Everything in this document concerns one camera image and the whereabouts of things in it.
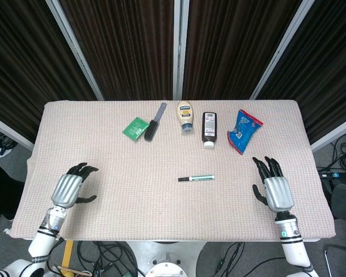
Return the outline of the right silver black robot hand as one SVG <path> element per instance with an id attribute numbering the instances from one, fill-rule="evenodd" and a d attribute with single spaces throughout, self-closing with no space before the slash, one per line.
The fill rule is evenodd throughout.
<path id="1" fill-rule="evenodd" d="M 252 189 L 255 198 L 276 214 L 289 213 L 294 206 L 294 200 L 289 182 L 284 177 L 279 163 L 267 156 L 265 160 L 268 165 L 256 157 L 252 157 L 252 160 L 257 166 L 265 192 L 263 196 L 259 192 L 258 186 L 253 184 Z"/>

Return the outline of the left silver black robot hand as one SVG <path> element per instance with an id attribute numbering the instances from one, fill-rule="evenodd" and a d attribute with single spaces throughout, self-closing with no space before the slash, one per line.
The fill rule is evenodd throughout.
<path id="1" fill-rule="evenodd" d="M 98 170 L 96 167 L 88 166 L 85 162 L 71 167 L 66 174 L 60 177 L 51 196 L 52 203 L 55 206 L 69 209 L 75 204 L 94 201 L 97 198 L 96 195 L 84 198 L 79 196 L 79 192 L 90 173 Z"/>

